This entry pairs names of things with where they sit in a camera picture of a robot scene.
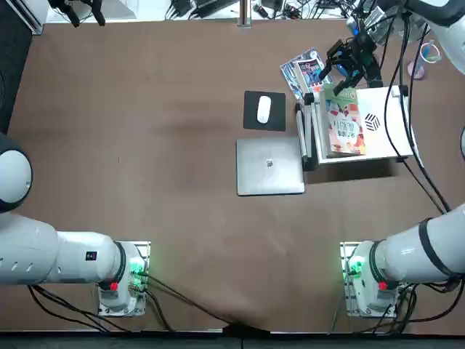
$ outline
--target green indicator light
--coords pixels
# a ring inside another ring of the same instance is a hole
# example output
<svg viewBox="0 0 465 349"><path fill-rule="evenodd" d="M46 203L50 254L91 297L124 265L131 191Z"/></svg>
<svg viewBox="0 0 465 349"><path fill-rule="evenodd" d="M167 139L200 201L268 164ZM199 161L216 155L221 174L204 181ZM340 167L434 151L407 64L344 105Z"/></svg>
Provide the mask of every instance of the green indicator light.
<svg viewBox="0 0 465 349"><path fill-rule="evenodd" d="M360 273L362 272L363 264L365 263L365 258L360 256L355 256L350 260L350 273L355 277L360 277Z"/></svg>

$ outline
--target metal pole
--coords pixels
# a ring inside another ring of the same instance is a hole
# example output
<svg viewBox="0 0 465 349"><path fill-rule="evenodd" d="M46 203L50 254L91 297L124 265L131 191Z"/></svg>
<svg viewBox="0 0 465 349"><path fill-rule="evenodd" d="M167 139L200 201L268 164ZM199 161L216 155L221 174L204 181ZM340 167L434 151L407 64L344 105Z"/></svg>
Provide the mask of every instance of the metal pole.
<svg viewBox="0 0 465 349"><path fill-rule="evenodd" d="M251 27L251 0L239 0L238 27Z"/></svg>

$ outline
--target book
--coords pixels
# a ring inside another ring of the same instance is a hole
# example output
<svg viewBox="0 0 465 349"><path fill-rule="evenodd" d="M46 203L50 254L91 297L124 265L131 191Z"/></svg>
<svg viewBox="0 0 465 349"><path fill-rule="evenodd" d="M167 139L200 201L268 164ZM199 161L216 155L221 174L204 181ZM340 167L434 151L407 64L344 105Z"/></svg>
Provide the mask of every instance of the book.
<svg viewBox="0 0 465 349"><path fill-rule="evenodd" d="M365 155L357 90L343 89L337 96L333 84L320 92L321 141L327 157Z"/></svg>
<svg viewBox="0 0 465 349"><path fill-rule="evenodd" d="M308 87L305 87L307 92L304 92L304 85L300 86L300 83L297 80L297 75L300 76L300 72L296 74L296 70L295 70L297 66L297 62L305 61L305 60L316 61L318 65L320 66L320 69L324 69L325 67L323 61L320 58L320 55L315 49L309 49L308 51L302 53L301 55L294 57L292 60L289 60L288 62L280 65L280 69L281 69L281 72L283 73L284 79L287 81L289 87L291 88L291 91L293 92L297 100L302 99L305 93L313 92L312 90L309 91ZM331 84L333 82L333 80L331 79L331 75L328 74L324 78L323 82Z"/></svg>
<svg viewBox="0 0 465 349"><path fill-rule="evenodd" d="M316 59L295 62L294 75L304 95L310 92L318 94L323 90L323 83L320 80L321 71L321 65Z"/></svg>

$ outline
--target red button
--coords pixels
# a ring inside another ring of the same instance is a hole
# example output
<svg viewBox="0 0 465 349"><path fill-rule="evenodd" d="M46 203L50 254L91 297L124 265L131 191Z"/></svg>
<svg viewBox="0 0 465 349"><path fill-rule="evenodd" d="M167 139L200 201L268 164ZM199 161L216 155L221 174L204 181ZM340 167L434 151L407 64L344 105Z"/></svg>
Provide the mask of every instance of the red button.
<svg viewBox="0 0 465 349"><path fill-rule="evenodd" d="M378 288L381 291L386 291L387 290L387 284L384 281L381 281L381 282L378 283Z"/></svg>

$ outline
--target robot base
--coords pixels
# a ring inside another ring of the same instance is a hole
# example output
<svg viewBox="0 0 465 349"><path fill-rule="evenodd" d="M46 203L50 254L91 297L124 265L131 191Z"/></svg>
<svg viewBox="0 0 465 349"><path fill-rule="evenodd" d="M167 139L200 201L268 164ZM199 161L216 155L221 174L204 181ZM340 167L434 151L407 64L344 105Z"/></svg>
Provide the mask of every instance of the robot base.
<svg viewBox="0 0 465 349"><path fill-rule="evenodd" d="M99 288L101 316L141 316L145 314L148 279L132 272L148 273L149 241L120 241L126 253L126 268L117 289Z"/></svg>
<svg viewBox="0 0 465 349"><path fill-rule="evenodd" d="M394 318L398 291L379 289L368 261L371 245L372 241L340 243L347 315L380 318L389 307L384 317ZM352 270L357 275L350 275Z"/></svg>

